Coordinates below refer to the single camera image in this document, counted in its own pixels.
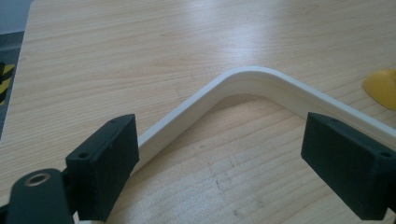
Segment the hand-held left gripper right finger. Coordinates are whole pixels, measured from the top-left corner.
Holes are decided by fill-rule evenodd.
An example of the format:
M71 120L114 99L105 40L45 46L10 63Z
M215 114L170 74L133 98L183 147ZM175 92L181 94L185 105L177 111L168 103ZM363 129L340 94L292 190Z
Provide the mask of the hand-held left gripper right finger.
M396 213L396 152L344 122L310 112L302 158L362 220Z

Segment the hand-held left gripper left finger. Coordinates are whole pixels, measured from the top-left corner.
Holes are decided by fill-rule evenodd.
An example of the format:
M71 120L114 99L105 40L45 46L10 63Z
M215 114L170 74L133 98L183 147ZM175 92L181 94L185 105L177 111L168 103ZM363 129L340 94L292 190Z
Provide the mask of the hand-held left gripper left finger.
M105 221L139 162L135 115L114 118L66 158L82 220Z

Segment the yellow rounded object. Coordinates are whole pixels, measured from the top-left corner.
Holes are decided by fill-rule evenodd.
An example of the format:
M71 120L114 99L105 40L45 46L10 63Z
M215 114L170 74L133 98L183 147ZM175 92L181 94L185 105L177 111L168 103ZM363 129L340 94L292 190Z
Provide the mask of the yellow rounded object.
M362 82L363 89L382 106L396 111L396 69L382 69Z

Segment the black stand with striped base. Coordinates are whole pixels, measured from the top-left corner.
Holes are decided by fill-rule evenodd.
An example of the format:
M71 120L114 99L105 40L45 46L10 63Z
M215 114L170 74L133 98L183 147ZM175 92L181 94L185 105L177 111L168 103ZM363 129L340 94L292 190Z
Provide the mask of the black stand with striped base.
M14 71L14 64L0 62L0 105L3 105L6 101L7 91Z

